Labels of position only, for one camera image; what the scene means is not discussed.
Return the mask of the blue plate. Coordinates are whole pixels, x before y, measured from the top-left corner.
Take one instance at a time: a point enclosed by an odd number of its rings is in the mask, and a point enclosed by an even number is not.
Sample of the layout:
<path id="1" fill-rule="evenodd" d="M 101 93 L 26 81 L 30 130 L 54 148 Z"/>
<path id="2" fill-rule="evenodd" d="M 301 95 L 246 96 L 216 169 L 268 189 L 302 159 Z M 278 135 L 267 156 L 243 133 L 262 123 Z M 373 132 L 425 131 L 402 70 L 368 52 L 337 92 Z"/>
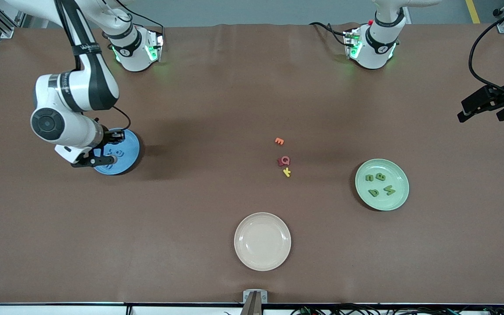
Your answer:
<path id="1" fill-rule="evenodd" d="M 125 153 L 125 155 L 120 158 L 116 157 L 117 162 L 110 171 L 106 171 L 102 167 L 95 167 L 94 170 L 104 175 L 120 175 L 128 172 L 128 170 L 136 165 L 140 157 L 140 140 L 138 136 L 129 129 L 125 130 L 125 136 L 126 138 L 123 142 L 116 144 L 109 143 L 105 145 L 103 149 L 94 150 L 96 156 L 104 156 L 105 150 L 108 148 L 122 150 Z"/>

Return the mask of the green plate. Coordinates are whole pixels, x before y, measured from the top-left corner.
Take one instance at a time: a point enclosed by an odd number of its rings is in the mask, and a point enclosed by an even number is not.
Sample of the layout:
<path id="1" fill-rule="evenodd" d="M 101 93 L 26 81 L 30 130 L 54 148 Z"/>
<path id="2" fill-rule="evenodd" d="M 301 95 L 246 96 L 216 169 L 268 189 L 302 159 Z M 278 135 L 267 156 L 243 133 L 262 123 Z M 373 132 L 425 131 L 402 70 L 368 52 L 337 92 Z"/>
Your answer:
<path id="1" fill-rule="evenodd" d="M 379 181 L 375 178 L 377 173 L 386 176 L 386 181 Z M 372 174 L 374 181 L 365 180 L 366 175 Z M 405 172 L 396 163 L 386 159 L 370 159 L 364 162 L 355 174 L 355 188 L 360 199 L 372 209 L 378 211 L 393 211 L 399 209 L 408 199 L 410 184 Z M 396 192 L 387 196 L 384 187 L 392 185 Z M 377 197 L 372 197 L 368 193 L 369 189 L 379 191 Z"/>

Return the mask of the beige plate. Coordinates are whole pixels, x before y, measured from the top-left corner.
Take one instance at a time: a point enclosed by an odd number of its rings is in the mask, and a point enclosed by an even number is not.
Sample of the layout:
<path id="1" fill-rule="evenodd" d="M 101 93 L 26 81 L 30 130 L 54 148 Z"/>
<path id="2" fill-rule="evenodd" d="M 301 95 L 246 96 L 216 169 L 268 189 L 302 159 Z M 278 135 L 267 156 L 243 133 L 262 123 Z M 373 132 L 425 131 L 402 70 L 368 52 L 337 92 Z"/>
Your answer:
<path id="1" fill-rule="evenodd" d="M 266 272 L 282 265 L 291 251 L 291 233 L 272 213 L 245 217 L 234 233 L 234 250 L 240 261 L 254 271 Z"/>

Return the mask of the white table edge rail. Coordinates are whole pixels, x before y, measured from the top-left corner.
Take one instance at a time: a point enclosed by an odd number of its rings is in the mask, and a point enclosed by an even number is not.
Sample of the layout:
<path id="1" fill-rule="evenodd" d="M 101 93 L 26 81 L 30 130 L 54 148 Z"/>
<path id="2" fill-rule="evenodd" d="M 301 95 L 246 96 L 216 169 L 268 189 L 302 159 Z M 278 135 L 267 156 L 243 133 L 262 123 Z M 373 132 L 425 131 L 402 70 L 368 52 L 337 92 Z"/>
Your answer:
<path id="1" fill-rule="evenodd" d="M 0 303 L 0 315 L 504 315 L 504 304 L 267 303 L 256 311 L 242 302 Z"/>

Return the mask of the metal bracket with bar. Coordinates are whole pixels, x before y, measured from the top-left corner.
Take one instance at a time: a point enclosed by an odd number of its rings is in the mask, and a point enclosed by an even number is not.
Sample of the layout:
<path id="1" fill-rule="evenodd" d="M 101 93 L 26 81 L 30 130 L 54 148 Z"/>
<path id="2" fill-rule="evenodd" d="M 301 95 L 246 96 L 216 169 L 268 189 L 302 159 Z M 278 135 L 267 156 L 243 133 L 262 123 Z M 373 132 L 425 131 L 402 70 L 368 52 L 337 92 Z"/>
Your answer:
<path id="1" fill-rule="evenodd" d="M 263 305 L 268 303 L 268 291 L 247 289 L 243 291 L 243 306 L 240 315 L 263 315 Z"/>

